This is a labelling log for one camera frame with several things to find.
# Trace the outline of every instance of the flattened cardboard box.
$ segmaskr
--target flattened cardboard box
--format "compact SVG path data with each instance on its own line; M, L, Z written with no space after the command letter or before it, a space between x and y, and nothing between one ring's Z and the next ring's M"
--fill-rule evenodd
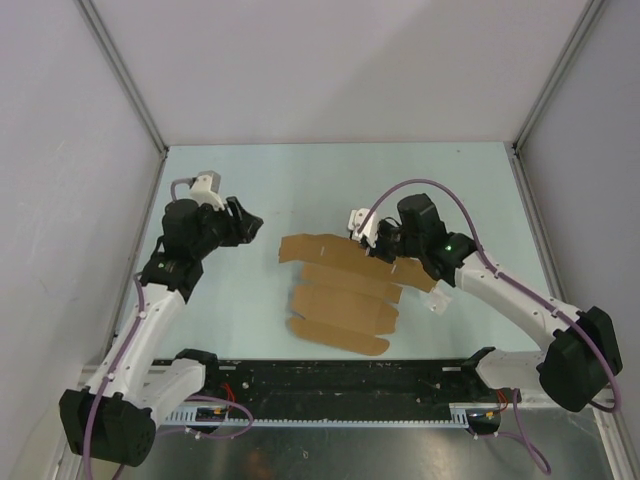
M356 242L336 235L293 235L280 244L280 263L301 260L289 319L293 333L306 340L364 355L380 355L395 331L402 287L424 292L435 286L420 262L399 258L393 265L367 257Z

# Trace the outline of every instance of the white table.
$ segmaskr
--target white table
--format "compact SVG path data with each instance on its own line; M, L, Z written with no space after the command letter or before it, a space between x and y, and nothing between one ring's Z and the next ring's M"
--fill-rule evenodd
M468 207L493 256L521 279L547 291L502 143L172 147L138 268L162 233L170 182L212 169L222 175L223 198L237 196L249 212L264 219L264 226L252 244L218 249L205 260L205 273L157 358L172 358L187 347L228 359L363 358L301 340L288 331L287 304L301 265L278 263L280 239L296 233L346 235L352 208L369 207L389 187L409 178L430 178L450 187ZM455 204L424 186L396 193L380 213L397 217L396 203L418 192L432 197L449 230L468 232ZM178 187L178 194L186 196L187 187ZM490 345L537 349L490 307L443 282L440 286L453 297L441 316L426 308L425 294L405 288L397 331L378 358L465 357ZM127 311L133 305L131 293Z

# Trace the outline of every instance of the wall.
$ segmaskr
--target wall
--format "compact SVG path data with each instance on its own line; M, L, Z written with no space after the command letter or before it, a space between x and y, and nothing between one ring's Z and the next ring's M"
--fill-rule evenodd
M615 0L525 146L569 300L612 316L640 447L640 4Z
M33 427L104 342L159 155L72 1L2 10L0 478L8 478Z
M511 141L588 0L96 0L167 144Z

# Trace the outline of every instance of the cardboard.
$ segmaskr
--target cardboard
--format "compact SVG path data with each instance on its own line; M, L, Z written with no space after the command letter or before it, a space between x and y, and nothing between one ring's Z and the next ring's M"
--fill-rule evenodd
M417 260L399 258L393 265L367 257L357 242L336 235L292 235L280 244L280 263L306 262L295 287L289 319L300 338L336 348L380 355L395 331L400 285L430 292L436 282Z

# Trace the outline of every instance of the cardboard panel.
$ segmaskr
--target cardboard panel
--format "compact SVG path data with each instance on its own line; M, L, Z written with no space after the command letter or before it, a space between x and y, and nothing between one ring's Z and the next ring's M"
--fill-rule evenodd
M351 292L381 298L392 303L398 303L402 294L402 287L393 283L382 282L364 275L312 263L305 264L301 276L303 280L315 284L342 288Z
M305 320L300 317L290 318L289 327L296 336L305 340L363 355L381 355L389 348L389 341L384 338L346 330L322 322Z
M326 285L298 285L291 309L307 320L368 335L393 333L398 311L379 298Z
M292 260L324 265L379 281L409 285L430 292L436 282L417 260L398 258L393 265L367 257L357 242L337 235L292 235L280 244L280 263Z

